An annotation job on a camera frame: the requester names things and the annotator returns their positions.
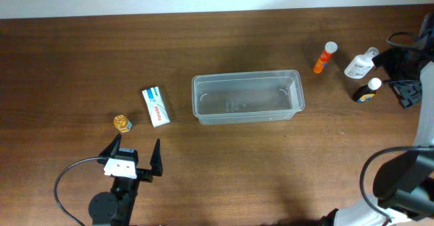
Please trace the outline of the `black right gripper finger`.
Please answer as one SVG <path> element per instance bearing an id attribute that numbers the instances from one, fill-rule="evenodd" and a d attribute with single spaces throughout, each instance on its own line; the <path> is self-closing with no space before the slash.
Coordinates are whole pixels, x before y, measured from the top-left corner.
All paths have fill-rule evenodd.
<path id="1" fill-rule="evenodd" d="M 400 105 L 407 109 L 422 100 L 422 84 L 419 81 L 403 81 L 392 83 L 391 88 Z"/>
<path id="2" fill-rule="evenodd" d="M 395 71 L 401 61 L 402 50 L 399 48 L 390 48 L 372 59 L 376 68 L 383 67 L 386 71 Z"/>

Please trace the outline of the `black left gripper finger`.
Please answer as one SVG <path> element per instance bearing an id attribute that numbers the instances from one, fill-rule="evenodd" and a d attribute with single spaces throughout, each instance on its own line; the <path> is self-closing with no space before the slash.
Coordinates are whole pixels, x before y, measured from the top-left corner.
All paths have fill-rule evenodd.
<path id="1" fill-rule="evenodd" d="M 151 172 L 153 176 L 162 176 L 163 175 L 163 164 L 161 158 L 161 147 L 160 147 L 160 139 L 156 140 L 153 154 L 150 160 Z"/>
<path id="2" fill-rule="evenodd" d="M 113 141 L 99 154 L 98 157 L 114 158 L 120 148 L 121 134 L 117 134 Z"/>

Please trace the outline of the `dark bottle white cap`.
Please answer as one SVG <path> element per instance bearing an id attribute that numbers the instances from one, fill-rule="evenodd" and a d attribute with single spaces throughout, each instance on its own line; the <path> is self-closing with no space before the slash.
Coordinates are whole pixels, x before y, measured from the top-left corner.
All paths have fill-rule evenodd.
<path id="1" fill-rule="evenodd" d="M 378 88 L 382 85 L 382 81 L 379 78 L 372 78 L 369 82 L 361 86 L 352 96 L 355 102 L 367 102 L 372 99 Z"/>

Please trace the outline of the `orange tube white cap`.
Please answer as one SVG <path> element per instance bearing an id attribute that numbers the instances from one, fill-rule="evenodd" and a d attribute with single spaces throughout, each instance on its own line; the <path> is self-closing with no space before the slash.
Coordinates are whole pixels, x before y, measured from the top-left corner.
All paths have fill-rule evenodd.
<path id="1" fill-rule="evenodd" d="M 313 72 L 316 74 L 319 74 L 323 71 L 323 69 L 326 67 L 327 63 L 330 61 L 332 55 L 338 50 L 338 45 L 333 42 L 329 41 L 324 46 L 324 51 L 321 53 L 321 56 L 319 57 L 318 61 L 315 63 L 315 66 L 313 67 Z"/>

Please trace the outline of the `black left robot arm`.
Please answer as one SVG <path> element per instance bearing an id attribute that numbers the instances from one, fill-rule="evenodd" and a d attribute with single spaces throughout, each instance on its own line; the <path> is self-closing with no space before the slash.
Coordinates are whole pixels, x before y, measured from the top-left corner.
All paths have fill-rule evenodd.
<path id="1" fill-rule="evenodd" d="M 155 176 L 163 175 L 160 140 L 156 140 L 149 169 L 137 167 L 137 150 L 122 148 L 120 144 L 118 134 L 98 156 L 104 174 L 114 181 L 109 192 L 98 193 L 89 203 L 93 225 L 129 225 L 140 183 L 152 183 Z"/>

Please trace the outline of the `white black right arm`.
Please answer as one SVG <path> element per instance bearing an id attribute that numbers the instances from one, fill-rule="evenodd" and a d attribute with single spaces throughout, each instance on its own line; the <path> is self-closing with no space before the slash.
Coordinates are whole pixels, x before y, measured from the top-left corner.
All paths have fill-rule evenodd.
<path id="1" fill-rule="evenodd" d="M 424 17 L 413 45 L 394 43 L 373 58 L 383 67 L 401 106 L 421 104 L 418 130 L 410 147 L 371 155 L 359 177 L 362 199 L 322 217 L 325 226 L 386 226 L 433 217 L 433 14 Z"/>

